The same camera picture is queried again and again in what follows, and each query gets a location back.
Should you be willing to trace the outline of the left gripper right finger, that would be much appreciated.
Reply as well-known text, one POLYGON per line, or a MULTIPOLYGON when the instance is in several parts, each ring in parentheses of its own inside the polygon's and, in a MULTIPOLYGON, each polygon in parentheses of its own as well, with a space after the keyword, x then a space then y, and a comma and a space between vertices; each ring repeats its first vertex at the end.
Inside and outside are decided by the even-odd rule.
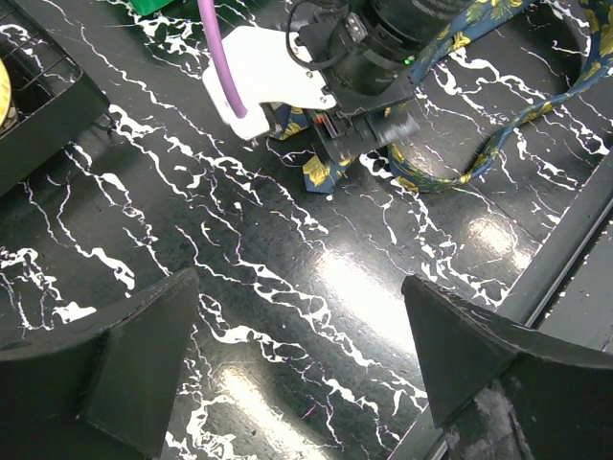
POLYGON ((609 459, 612 356, 411 275, 401 292, 452 459, 609 459))

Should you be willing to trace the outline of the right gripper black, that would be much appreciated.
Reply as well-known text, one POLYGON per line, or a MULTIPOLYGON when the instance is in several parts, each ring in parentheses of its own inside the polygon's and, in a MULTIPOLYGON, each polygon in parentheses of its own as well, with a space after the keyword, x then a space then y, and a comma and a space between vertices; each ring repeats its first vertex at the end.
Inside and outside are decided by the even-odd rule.
POLYGON ((467 1, 319 1, 319 12, 288 37, 289 56, 320 73, 336 104, 306 113, 321 161, 408 140, 419 126, 407 103, 426 71, 427 45, 465 12, 467 1))

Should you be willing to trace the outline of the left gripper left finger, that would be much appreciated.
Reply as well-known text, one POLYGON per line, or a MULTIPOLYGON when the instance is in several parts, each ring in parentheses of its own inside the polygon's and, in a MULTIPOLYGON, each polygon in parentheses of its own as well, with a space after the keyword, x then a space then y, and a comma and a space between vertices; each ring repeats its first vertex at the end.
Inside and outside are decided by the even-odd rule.
POLYGON ((160 458, 198 291, 187 268, 50 331, 2 330, 2 458, 160 458))

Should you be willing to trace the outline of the blue yellow floral tie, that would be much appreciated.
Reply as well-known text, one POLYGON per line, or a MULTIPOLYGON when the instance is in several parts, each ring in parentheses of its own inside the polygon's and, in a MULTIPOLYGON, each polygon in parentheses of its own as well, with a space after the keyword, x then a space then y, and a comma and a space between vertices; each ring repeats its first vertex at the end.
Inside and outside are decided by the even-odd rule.
MULTIPOLYGON (((446 26, 434 42, 427 45, 425 54, 430 61, 419 84, 444 57, 489 34, 527 8, 527 3, 524 1, 467 2, 469 4, 467 10, 446 26)), ((419 193, 438 193, 464 185, 492 166, 516 128, 564 104, 602 78, 612 65, 612 5, 608 1, 584 1, 581 3, 581 8, 590 28, 590 51, 580 76, 566 92, 533 103, 519 111, 488 138, 466 172, 451 178, 437 177, 420 170, 401 153, 399 148, 401 142, 382 148, 388 151, 390 170, 396 181, 402 187, 419 193)), ((278 107, 277 114, 282 125, 281 139, 287 139, 307 128, 312 129, 307 119, 308 110, 284 103, 278 107)), ((321 161, 315 153, 303 167, 307 190, 312 193, 329 193, 353 161, 344 163, 321 161)))

